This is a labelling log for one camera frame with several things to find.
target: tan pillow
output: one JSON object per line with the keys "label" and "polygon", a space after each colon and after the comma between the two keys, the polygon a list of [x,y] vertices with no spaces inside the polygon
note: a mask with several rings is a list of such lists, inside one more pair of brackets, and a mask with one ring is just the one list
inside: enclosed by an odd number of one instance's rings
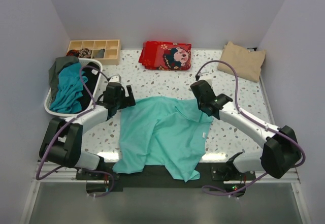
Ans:
{"label": "tan pillow", "polygon": [[[229,63],[239,77],[258,82],[265,54],[265,50],[250,52],[229,41],[222,52],[220,60]],[[218,69],[229,74],[234,74],[225,64],[219,63]]]}

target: gray wall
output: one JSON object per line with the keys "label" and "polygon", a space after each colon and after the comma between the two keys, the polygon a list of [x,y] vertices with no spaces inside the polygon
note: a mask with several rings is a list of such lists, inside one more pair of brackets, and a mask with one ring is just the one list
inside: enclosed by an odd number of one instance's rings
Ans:
{"label": "gray wall", "polygon": [[18,223],[48,125],[47,70],[68,35],[51,0],[0,0],[0,222]]}
{"label": "gray wall", "polygon": [[147,40],[256,47],[284,0],[52,0],[71,39]]}
{"label": "gray wall", "polygon": [[307,154],[298,168],[313,223],[325,223],[325,0],[285,0],[259,48],[276,122],[295,129]]}

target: speckled white surface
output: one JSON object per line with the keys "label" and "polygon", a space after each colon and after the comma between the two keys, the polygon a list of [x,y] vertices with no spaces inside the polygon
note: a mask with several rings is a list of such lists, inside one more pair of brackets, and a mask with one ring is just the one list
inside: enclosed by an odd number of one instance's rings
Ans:
{"label": "speckled white surface", "polygon": [[[136,99],[151,96],[166,96],[180,100],[194,99],[190,85],[195,82],[195,73],[208,60],[220,59],[221,50],[192,50],[192,67],[188,71],[146,70],[138,63],[141,50],[122,50],[118,66],[104,66],[108,76],[120,74],[123,86],[131,84]],[[217,63],[207,65],[204,71],[213,75],[215,94],[225,93],[234,98],[235,78],[217,70]],[[107,82],[101,84],[100,93]],[[260,84],[239,78],[239,104],[241,107],[269,122]],[[116,162],[119,149],[120,112],[112,119],[88,131],[82,149],[101,155],[107,162]],[[256,143],[233,126],[214,119],[206,141],[206,154],[201,162],[225,162],[237,152],[260,151]]]}

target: laundry basket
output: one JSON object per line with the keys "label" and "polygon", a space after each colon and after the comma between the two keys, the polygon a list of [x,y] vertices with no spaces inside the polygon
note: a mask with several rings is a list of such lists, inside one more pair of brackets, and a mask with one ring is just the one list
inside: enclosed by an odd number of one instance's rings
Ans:
{"label": "laundry basket", "polygon": [[[90,62],[96,63],[100,67],[100,71],[103,71],[103,65],[99,61],[97,61],[95,59],[79,58],[79,62],[83,66],[87,65]],[[99,74],[98,79],[97,79],[97,83],[96,83],[96,87],[95,87],[95,89],[93,91],[93,94],[92,94],[92,96],[94,98],[95,98],[96,93],[98,91],[98,88],[99,88],[99,86],[101,84],[101,79],[102,78],[103,78],[102,74]],[[44,101],[44,108],[49,114],[54,115],[54,116],[59,116],[59,117],[70,117],[70,116],[75,116],[75,115],[79,114],[79,113],[77,113],[77,114],[62,114],[62,113],[57,113],[57,112],[54,112],[54,111],[50,111],[51,103],[52,103],[52,96],[51,96],[51,89],[50,89],[49,92],[47,93],[46,99]],[[92,107],[92,100],[90,100],[89,106],[87,107],[86,110],[90,109],[91,107]]]}

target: wooden organizer tray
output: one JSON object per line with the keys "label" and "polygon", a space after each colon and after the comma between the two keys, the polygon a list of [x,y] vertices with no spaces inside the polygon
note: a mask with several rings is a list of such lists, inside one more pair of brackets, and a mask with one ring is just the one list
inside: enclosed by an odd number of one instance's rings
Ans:
{"label": "wooden organizer tray", "polygon": [[[68,51],[84,48],[91,50],[91,58],[98,60],[103,65],[118,65],[120,62],[120,40],[72,40]],[[101,49],[105,49],[104,58],[94,58]]]}

